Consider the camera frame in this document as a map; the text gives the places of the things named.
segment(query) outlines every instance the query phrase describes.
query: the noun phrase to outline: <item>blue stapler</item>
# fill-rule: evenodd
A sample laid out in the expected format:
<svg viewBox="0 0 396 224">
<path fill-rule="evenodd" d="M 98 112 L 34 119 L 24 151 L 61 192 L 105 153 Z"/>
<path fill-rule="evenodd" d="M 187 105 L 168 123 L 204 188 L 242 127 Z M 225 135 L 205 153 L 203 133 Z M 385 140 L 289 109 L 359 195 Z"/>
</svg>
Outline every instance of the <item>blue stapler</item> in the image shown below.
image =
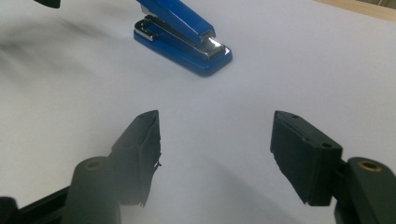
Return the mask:
<svg viewBox="0 0 396 224">
<path fill-rule="evenodd" d="M 145 19 L 134 39 L 199 75 L 211 75 L 229 63 L 232 52 L 217 42 L 213 26 L 178 0 L 137 0 Z"/>
</svg>

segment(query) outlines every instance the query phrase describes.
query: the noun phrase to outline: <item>white table surface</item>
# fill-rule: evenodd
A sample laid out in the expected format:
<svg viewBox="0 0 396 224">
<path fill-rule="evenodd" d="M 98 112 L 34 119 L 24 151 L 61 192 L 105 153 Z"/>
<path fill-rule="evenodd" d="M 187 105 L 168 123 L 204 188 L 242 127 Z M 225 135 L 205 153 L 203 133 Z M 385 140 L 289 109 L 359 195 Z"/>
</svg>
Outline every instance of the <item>white table surface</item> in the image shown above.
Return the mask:
<svg viewBox="0 0 396 224">
<path fill-rule="evenodd" d="M 0 195 L 70 183 L 140 113 L 160 111 L 163 167 L 123 223 L 334 223 L 270 153 L 275 110 L 396 170 L 396 24 L 311 0 L 185 0 L 233 61 L 198 77 L 133 39 L 133 0 L 0 3 Z"/>
</svg>

